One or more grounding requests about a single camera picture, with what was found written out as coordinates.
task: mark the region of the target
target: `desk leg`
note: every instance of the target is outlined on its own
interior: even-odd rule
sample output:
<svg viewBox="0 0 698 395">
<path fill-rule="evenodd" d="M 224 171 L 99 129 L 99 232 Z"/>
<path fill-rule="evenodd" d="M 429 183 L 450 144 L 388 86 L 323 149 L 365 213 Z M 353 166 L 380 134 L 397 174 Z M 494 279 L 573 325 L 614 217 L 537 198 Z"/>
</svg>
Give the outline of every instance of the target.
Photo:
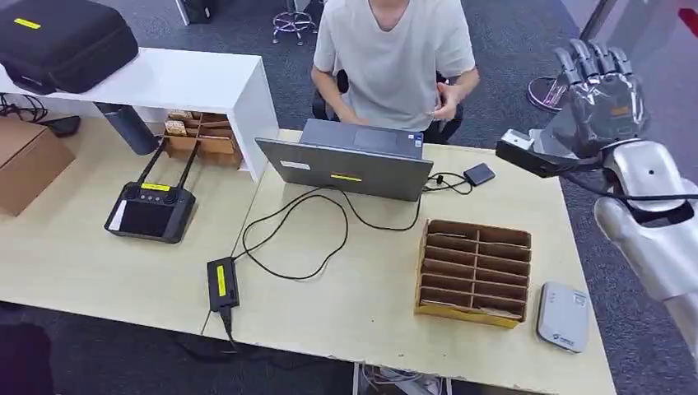
<svg viewBox="0 0 698 395">
<path fill-rule="evenodd" d="M 254 139 L 276 138 L 279 133 L 277 113 L 262 59 L 259 59 L 235 107 L 227 115 L 247 170 L 257 182 L 267 166 L 267 157 Z"/>
<path fill-rule="evenodd" d="M 186 10 L 184 10 L 182 0 L 174 0 L 174 3 L 177 4 L 177 9 L 179 9 L 179 14 L 182 16 L 182 21 L 184 21 L 184 24 L 189 25 L 189 17 L 187 16 Z"/>
</svg>

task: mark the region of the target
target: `black bag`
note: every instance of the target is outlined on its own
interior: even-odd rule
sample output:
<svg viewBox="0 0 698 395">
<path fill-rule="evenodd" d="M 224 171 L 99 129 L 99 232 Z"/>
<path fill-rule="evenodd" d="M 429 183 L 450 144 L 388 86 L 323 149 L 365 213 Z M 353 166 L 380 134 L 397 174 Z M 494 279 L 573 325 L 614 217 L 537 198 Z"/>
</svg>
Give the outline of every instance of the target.
<svg viewBox="0 0 698 395">
<path fill-rule="evenodd" d="M 0 10 L 0 63 L 38 95 L 82 93 L 138 55 L 119 12 L 87 0 L 20 0 Z"/>
</svg>

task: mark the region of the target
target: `power adapter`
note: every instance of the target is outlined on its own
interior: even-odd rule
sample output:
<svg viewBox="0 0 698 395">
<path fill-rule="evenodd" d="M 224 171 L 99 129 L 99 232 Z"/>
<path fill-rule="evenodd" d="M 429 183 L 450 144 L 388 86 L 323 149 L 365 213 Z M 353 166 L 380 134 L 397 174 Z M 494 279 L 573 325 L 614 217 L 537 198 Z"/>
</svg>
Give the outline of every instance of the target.
<svg viewBox="0 0 698 395">
<path fill-rule="evenodd" d="M 207 263 L 208 273 L 208 303 L 211 311 L 219 313 L 226 329 L 226 335 L 236 352 L 240 352 L 233 340 L 232 308 L 240 305 L 238 295 L 238 280 L 235 275 L 235 261 L 225 257 Z"/>
</svg>

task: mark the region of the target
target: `office chair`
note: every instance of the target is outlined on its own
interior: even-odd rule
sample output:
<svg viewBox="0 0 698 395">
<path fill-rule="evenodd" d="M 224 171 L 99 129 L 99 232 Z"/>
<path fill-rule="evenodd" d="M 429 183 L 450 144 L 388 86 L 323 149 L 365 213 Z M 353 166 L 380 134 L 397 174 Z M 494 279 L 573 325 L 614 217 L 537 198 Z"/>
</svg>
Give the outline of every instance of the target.
<svg viewBox="0 0 698 395">
<path fill-rule="evenodd" d="M 315 25 L 315 22 L 313 22 L 313 17 L 308 12 L 297 10 L 294 0 L 286 0 L 286 11 L 277 14 L 272 23 L 274 24 L 272 40 L 274 44 L 279 43 L 277 35 L 280 31 L 295 33 L 295 36 L 298 37 L 297 45 L 304 44 L 303 37 L 300 35 L 301 31 L 311 29 L 314 34 L 318 33 L 318 27 Z"/>
<path fill-rule="evenodd" d="M 349 91 L 349 77 L 344 70 L 340 70 L 335 77 L 337 79 L 337 88 L 339 88 L 340 93 L 347 93 Z M 436 73 L 436 81 L 446 83 L 446 78 L 442 77 L 440 73 Z M 320 92 L 316 89 L 313 95 L 313 116 L 316 119 L 339 121 L 336 114 L 329 112 L 329 106 L 320 95 Z M 436 143 L 436 144 L 448 144 L 451 136 L 456 133 L 456 130 L 460 127 L 463 122 L 463 105 L 458 103 L 456 106 L 456 115 L 450 121 L 433 121 L 429 128 L 424 133 L 424 142 Z"/>
</svg>

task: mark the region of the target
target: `robotic hand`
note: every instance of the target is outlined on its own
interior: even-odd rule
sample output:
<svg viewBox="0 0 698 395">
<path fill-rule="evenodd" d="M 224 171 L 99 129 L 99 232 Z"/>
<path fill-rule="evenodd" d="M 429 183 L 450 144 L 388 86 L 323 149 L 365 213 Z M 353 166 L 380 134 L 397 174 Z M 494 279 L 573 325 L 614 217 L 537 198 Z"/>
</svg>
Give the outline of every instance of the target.
<svg viewBox="0 0 698 395">
<path fill-rule="evenodd" d="M 649 295 L 667 307 L 698 365 L 698 187 L 662 144 L 643 140 L 649 117 L 620 49 L 570 42 L 555 49 L 570 103 L 543 130 L 509 130 L 496 154 L 540 177 L 561 176 L 602 195 L 594 216 Z M 603 172 L 604 188 L 571 172 Z"/>
</svg>

